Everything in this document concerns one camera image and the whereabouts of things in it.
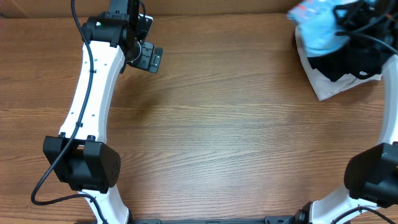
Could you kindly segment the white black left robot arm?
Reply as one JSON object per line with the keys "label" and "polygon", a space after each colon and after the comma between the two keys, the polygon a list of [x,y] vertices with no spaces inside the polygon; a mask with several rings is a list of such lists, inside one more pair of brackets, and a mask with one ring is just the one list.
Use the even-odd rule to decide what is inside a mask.
{"label": "white black left robot arm", "polygon": [[77,28],[83,41],[80,77],[68,115],[56,137],[44,139],[49,172],[84,198],[97,223],[131,223],[117,181],[120,155],[107,141],[116,80],[127,66],[157,73],[163,50],[146,41],[153,18],[140,0],[111,1],[109,10]]}

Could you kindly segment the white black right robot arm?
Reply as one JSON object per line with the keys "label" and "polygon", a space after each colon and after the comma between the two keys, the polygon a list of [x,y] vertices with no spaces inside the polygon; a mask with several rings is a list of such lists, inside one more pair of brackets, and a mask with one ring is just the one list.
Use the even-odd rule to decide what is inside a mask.
{"label": "white black right robot arm", "polygon": [[354,156],[343,185],[310,202],[291,223],[349,223],[397,203],[397,2],[305,1],[290,12],[302,66],[313,88],[330,91],[344,76],[384,79],[377,144]]}

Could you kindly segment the light blue t-shirt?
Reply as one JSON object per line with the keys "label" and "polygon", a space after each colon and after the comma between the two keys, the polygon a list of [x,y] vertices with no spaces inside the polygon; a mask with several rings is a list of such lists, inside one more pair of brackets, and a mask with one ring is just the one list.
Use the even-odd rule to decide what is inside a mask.
{"label": "light blue t-shirt", "polygon": [[301,57],[309,60],[344,58],[348,37],[337,36],[343,30],[338,19],[348,15],[347,9],[336,6],[354,8],[357,0],[315,0],[302,1],[292,8],[287,17],[295,24],[295,32],[300,43],[297,45]]}

